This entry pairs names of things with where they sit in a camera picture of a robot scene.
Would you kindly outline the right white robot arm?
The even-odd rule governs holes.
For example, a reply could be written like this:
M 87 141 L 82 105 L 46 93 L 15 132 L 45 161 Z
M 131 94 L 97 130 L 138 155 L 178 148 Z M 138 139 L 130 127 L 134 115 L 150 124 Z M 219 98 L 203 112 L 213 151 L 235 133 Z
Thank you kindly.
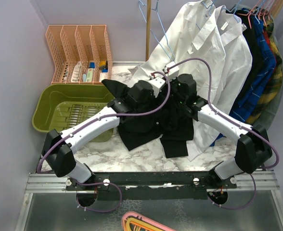
M 210 105 L 197 95 L 192 75 L 181 74 L 170 84 L 171 95 L 187 117 L 209 125 L 236 144 L 235 156 L 210 170 L 208 182 L 213 188 L 220 188 L 233 175 L 253 173 L 272 157 L 266 129 L 243 124 Z

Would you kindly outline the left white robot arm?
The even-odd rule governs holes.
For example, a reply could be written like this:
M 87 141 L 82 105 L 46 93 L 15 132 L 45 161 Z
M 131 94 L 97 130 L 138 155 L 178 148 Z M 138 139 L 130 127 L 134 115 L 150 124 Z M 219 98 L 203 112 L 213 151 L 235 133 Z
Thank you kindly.
M 165 77 L 140 80 L 133 87 L 108 79 L 103 80 L 103 85 L 114 99 L 78 125 L 62 132 L 54 129 L 48 132 L 37 172 L 41 172 L 42 164 L 46 161 L 56 176 L 69 176 L 82 189 L 90 189 L 94 183 L 94 173 L 86 164 L 77 161 L 74 154 L 107 130 L 116 128 L 133 117 L 158 112 L 167 103 L 171 92 L 170 82 Z

